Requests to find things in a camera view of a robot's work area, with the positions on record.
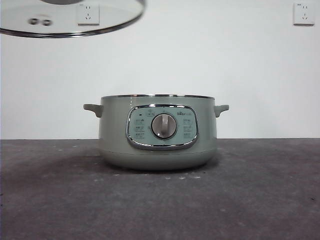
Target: wall outlet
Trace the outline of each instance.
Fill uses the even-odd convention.
[[[80,3],[76,7],[76,17],[79,26],[100,25],[99,4]]]
[[[293,7],[294,25],[314,25],[316,22],[314,2],[296,2]]]

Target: sage green pot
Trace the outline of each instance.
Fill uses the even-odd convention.
[[[217,149],[216,118],[229,109],[195,95],[115,95],[85,104],[100,118],[99,150],[110,164],[174,170],[209,161]]]

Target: table surface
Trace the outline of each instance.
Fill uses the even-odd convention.
[[[4,240],[319,240],[320,139],[219,139],[198,168],[136,171],[97,140],[1,141]]]

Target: white wall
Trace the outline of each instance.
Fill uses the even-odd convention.
[[[136,24],[84,38],[1,37],[1,138],[91,139],[84,103],[116,94],[214,96],[219,138],[320,138],[320,2],[149,0]]]

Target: silver rim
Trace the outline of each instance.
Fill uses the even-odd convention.
[[[109,98],[141,98],[141,97],[167,97],[167,98],[197,98],[197,99],[212,99],[212,96],[200,96],[200,95],[178,95],[178,94],[129,94],[129,95],[111,95],[103,96],[101,99]]]
[[[11,35],[11,36],[17,36],[17,37],[39,38],[39,39],[79,38],[79,37],[88,37],[88,36],[99,35],[99,34],[106,34],[119,29],[123,29],[131,24],[134,24],[136,21],[138,21],[142,17],[146,8],[146,2],[145,0],[137,0],[137,1],[141,3],[143,6],[142,12],[138,16],[136,16],[135,18],[129,21],[126,21],[124,23],[111,26],[111,27],[106,27],[106,28],[91,30],[91,31],[62,32],[62,33],[37,33],[37,32],[16,31],[16,30],[0,28],[0,33]]]

